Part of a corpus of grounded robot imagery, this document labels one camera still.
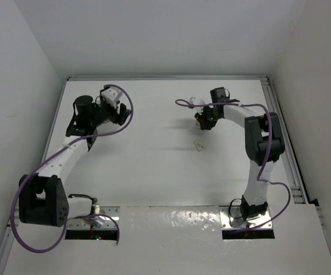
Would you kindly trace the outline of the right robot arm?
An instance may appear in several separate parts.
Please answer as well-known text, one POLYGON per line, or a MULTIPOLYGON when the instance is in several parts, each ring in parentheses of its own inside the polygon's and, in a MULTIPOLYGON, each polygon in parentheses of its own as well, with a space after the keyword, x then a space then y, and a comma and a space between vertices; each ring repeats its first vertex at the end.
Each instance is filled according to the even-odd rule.
POLYGON ((239 211, 244 220, 264 214, 268 207, 267 186, 275 163, 285 152, 278 115, 262 104, 242 104, 231 99, 223 87, 210 91, 212 103, 191 100, 201 130, 211 130, 226 119, 245 131, 245 151, 250 160, 249 178, 239 211))

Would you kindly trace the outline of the staples box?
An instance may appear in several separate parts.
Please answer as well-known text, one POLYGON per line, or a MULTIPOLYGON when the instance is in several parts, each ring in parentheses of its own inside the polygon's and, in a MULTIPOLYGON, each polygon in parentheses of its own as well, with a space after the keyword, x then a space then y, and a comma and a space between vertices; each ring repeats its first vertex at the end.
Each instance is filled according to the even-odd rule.
POLYGON ((199 140, 195 140, 195 141, 194 141, 194 146, 195 146, 195 148, 196 148, 196 150, 197 150, 198 152, 204 150, 204 145, 203 145, 202 142, 199 141, 199 140))

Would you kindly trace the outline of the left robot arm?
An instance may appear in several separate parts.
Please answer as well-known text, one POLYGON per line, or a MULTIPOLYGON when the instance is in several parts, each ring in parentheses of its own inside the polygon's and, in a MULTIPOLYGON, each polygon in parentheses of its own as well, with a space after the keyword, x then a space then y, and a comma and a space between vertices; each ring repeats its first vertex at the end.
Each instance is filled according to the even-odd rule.
POLYGON ((71 218, 98 213, 97 199, 69 194, 65 182, 79 159, 93 147, 99 126, 123 125, 131 110, 120 102, 123 93, 111 88, 99 96, 83 95, 73 102, 73 116, 66 129, 58 156, 46 162, 26 180, 19 195, 22 223, 61 227, 71 218))

